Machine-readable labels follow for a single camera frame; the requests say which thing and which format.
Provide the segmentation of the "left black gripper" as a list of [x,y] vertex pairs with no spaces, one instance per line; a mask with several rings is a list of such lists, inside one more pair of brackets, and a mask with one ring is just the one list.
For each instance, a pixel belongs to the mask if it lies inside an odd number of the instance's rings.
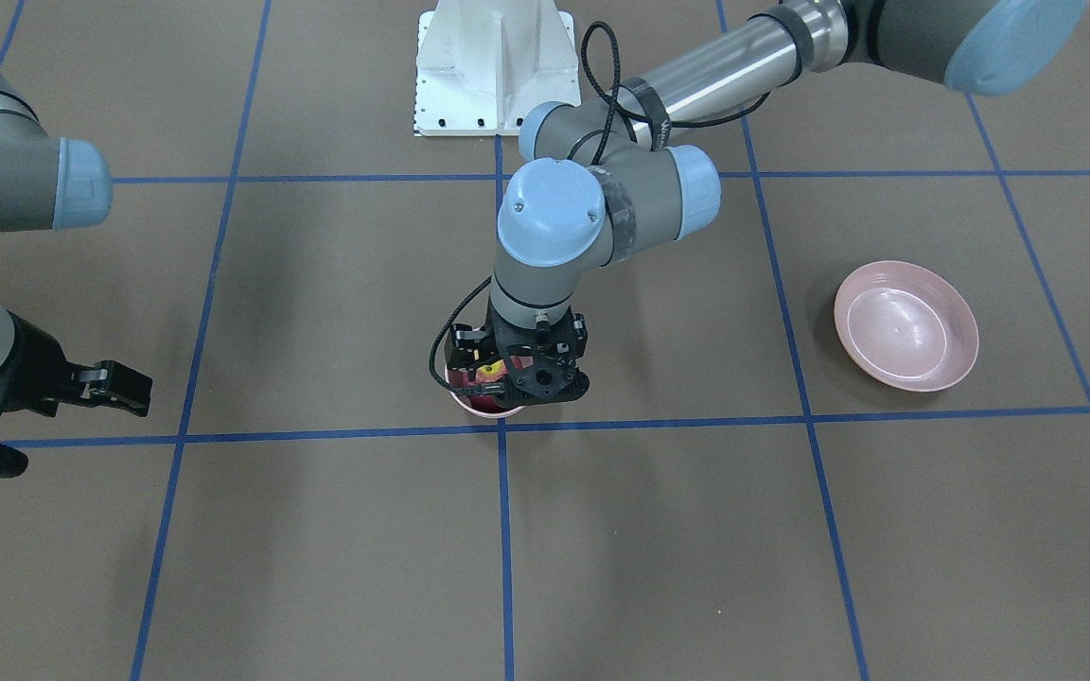
[[445,370],[472,370],[502,360],[507,376],[494,385],[458,389],[452,393],[493,393],[501,406],[537,406],[578,400],[589,390],[589,377],[578,361],[588,350],[588,320],[564,314],[559,323],[526,329],[488,313],[485,325],[473,328],[452,323],[445,327]]

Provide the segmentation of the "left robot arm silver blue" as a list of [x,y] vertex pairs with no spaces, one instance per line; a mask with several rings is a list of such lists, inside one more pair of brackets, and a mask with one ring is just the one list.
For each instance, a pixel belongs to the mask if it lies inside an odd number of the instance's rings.
[[502,410],[588,392],[578,361],[588,324],[572,311],[581,276],[691,236],[720,210],[708,154],[685,129],[744,119],[808,73],[865,63],[950,92],[1003,96],[1046,69],[1081,1],[779,1],[635,78],[614,72],[588,104],[544,102],[520,127],[524,165],[496,220],[483,323],[446,319],[431,378]]

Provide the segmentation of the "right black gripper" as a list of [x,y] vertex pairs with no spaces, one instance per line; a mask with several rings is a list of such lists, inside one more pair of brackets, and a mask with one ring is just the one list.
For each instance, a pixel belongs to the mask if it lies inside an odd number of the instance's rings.
[[[95,366],[69,362],[52,336],[11,314],[14,346],[8,361],[7,397],[0,410],[55,417],[61,404],[123,410],[147,417],[154,379],[116,360]],[[27,470],[26,453],[0,443],[0,479],[16,478]]]

